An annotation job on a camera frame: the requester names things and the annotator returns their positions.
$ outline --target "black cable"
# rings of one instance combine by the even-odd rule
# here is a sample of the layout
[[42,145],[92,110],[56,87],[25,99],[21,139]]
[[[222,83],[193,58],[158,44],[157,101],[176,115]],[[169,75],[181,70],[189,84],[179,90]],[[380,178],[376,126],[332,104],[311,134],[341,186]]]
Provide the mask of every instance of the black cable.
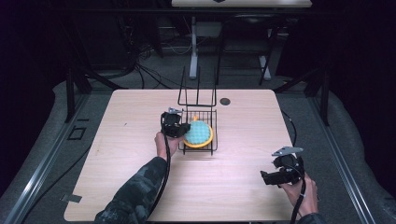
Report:
[[35,206],[40,202],[40,200],[71,170],[73,167],[76,166],[76,164],[84,157],[85,154],[90,150],[91,145],[82,153],[82,155],[61,175],[59,176],[55,182],[53,182],[41,195],[40,197],[35,200],[35,202],[30,206],[29,210],[27,211],[26,215],[23,217],[23,220],[21,223],[24,223],[26,221],[26,218],[29,217],[29,214],[33,211]]
[[163,177],[163,184],[161,185],[161,188],[158,192],[157,198],[155,199],[154,204],[151,207],[151,212],[152,213],[157,206],[158,202],[160,201],[161,197],[163,196],[163,191],[165,190],[166,183],[168,182],[168,177],[169,173],[171,171],[171,150],[169,147],[168,143],[168,138],[166,137],[165,131],[163,129],[163,121],[161,120],[161,133],[163,134],[163,138],[165,140],[165,146],[166,146],[166,173],[165,176]]
[[167,78],[167,77],[161,76],[157,71],[155,71],[155,70],[153,70],[153,69],[150,69],[150,68],[148,68],[148,67],[142,65],[141,63],[136,63],[136,70],[137,70],[137,71],[143,70],[144,72],[146,72],[149,76],[151,76],[154,80],[156,80],[156,81],[158,82],[157,86],[155,86],[153,89],[156,89],[159,85],[162,85],[162,86],[164,86],[166,89],[172,90],[171,87],[165,85],[165,84],[162,82],[162,79],[165,79],[165,80],[167,80],[167,81],[169,81],[169,82],[171,82],[171,83],[173,83],[173,84],[175,84],[175,85],[178,85],[179,87],[181,86],[181,87],[186,88],[186,89],[192,89],[192,87],[180,85],[180,84],[176,83],[175,81],[173,81],[173,80],[171,80],[171,79],[169,79],[169,78]]
[[113,74],[113,75],[101,75],[101,77],[105,77],[105,78],[107,78],[107,79],[112,79],[112,78],[117,78],[117,77],[125,77],[125,76],[127,76],[128,74],[130,74],[130,73],[132,73],[134,71],[134,68],[133,67],[129,67],[129,68],[126,68],[126,69],[124,69],[124,70],[122,70],[120,73],[118,73],[118,74]]
[[292,144],[293,144],[293,146],[295,146],[296,140],[297,140],[297,129],[296,129],[296,126],[294,125],[294,122],[291,120],[291,118],[289,117],[289,115],[285,111],[283,111],[282,109],[280,111],[282,111],[282,113],[288,118],[288,120],[291,123],[291,126],[293,127],[294,138],[293,138]]
[[139,54],[139,59],[146,60],[149,57],[151,57],[151,51],[153,50],[153,47],[150,45],[142,46],[139,48],[140,54]]
[[290,220],[290,224],[294,224],[294,222],[296,221],[297,218],[297,214],[298,214],[298,210],[300,209],[301,203],[303,202],[303,199],[305,197],[305,190],[306,190],[306,183],[305,183],[305,174],[301,174],[299,170],[297,170],[295,167],[293,166],[289,166],[289,165],[284,165],[290,169],[293,169],[295,172],[297,172],[297,174],[299,175],[299,177],[302,179],[303,184],[301,185],[301,191],[300,191],[300,196],[297,199],[296,204],[294,205],[293,208],[293,212],[291,214],[291,220]]
[[145,89],[145,79],[143,78],[143,74],[138,67],[136,67],[137,72],[140,75],[140,79],[142,80],[142,90]]

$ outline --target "human hand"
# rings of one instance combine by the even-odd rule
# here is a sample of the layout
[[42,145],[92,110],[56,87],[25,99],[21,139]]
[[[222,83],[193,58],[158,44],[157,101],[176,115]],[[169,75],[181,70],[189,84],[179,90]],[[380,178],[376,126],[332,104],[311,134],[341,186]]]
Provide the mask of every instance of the human hand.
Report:
[[[175,154],[175,152],[177,151],[178,143],[181,140],[183,140],[184,136],[181,136],[179,138],[173,138],[173,137],[166,136],[166,138],[168,139],[170,154],[171,154],[171,156],[173,156]],[[162,157],[164,160],[167,161],[166,144],[165,144],[165,139],[163,137],[163,133],[158,132],[155,135],[154,141],[155,141],[155,145],[157,146],[157,156]]]
[[[301,217],[304,217],[311,213],[318,212],[318,187],[317,183],[312,180],[307,173],[305,173],[305,197],[303,202],[300,205],[299,214]],[[283,190],[285,190],[288,198],[293,206],[297,203],[298,198],[301,194],[301,186],[303,184],[303,180],[300,180],[294,185],[290,184],[281,184],[279,185]]]

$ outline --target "human arm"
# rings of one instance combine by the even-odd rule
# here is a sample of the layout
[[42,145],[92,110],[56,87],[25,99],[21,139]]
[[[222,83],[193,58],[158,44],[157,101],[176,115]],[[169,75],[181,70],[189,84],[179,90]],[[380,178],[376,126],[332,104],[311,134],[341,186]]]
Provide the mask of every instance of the human arm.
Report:
[[[299,224],[325,224],[323,216],[318,212],[318,187],[314,180],[308,174],[304,175],[305,180],[305,196],[299,208],[299,214],[302,217]],[[280,187],[285,190],[288,198],[293,206],[300,197],[303,180],[294,185],[281,184]]]
[[[182,138],[168,138],[171,156]],[[162,133],[154,139],[157,157],[145,164],[115,194],[94,223],[145,223],[166,173],[166,144]]]

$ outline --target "black wire basket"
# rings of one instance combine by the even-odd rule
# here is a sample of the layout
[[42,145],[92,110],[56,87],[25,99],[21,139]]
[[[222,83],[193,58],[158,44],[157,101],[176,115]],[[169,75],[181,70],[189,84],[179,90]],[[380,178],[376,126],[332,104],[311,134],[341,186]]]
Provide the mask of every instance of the black wire basket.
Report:
[[200,83],[201,83],[199,68],[198,68],[197,78],[198,78],[197,88],[195,90],[196,96],[194,97],[194,102],[191,103],[188,100],[190,99],[188,98],[189,90],[187,90],[187,85],[186,85],[187,79],[185,74],[185,68],[183,68],[177,103],[179,105],[186,106],[186,110],[182,113],[183,122],[191,123],[192,121],[195,120],[195,118],[205,122],[213,131],[213,139],[212,141],[210,141],[210,143],[202,147],[189,147],[186,144],[181,144],[179,145],[179,149],[183,150],[183,154],[185,154],[186,151],[189,152],[210,151],[211,155],[213,155],[213,152],[218,149],[218,125],[217,125],[218,114],[217,114],[217,110],[213,109],[213,107],[216,106],[216,101],[217,101],[215,76],[213,76],[213,87],[211,88],[212,90],[211,100],[210,102],[206,102],[206,103],[202,103],[199,98]]

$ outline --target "table top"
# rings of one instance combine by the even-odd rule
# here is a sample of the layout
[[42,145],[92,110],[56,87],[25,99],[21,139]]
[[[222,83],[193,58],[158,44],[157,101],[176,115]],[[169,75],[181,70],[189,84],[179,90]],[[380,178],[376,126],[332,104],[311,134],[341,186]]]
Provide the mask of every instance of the table top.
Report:
[[[200,102],[212,91],[200,90]],[[161,113],[177,104],[175,90],[114,91],[70,202],[68,221],[90,221],[137,170],[156,156]],[[229,105],[219,100],[228,98]],[[276,172],[271,154],[291,146],[276,96],[268,90],[217,90],[217,150],[177,151],[168,183],[151,221],[289,220],[282,189],[267,186],[260,170]]]
[[173,7],[311,7],[310,0],[172,0]]

